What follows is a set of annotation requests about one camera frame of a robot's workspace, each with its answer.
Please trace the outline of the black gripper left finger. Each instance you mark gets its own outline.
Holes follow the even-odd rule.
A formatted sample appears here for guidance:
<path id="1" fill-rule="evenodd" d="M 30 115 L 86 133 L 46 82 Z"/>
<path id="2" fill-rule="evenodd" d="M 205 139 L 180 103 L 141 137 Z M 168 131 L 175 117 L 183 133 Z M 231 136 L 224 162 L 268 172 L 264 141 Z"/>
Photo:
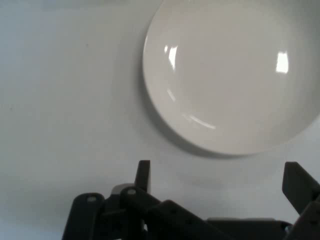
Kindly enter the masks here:
<path id="1" fill-rule="evenodd" d="M 77 196 L 64 240 L 230 240 L 231 236 L 171 200 L 150 194 L 151 162 L 141 160 L 134 183 L 117 185 L 108 198 Z"/>

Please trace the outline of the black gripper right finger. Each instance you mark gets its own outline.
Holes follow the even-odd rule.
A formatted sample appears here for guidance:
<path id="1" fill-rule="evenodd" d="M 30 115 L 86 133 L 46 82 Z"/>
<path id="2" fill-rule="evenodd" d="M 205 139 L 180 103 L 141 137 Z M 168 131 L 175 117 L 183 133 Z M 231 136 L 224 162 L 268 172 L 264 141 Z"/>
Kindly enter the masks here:
<path id="1" fill-rule="evenodd" d="M 299 217 L 290 227 L 286 240 L 320 238 L 320 184 L 297 162 L 286 162 L 282 192 Z"/>

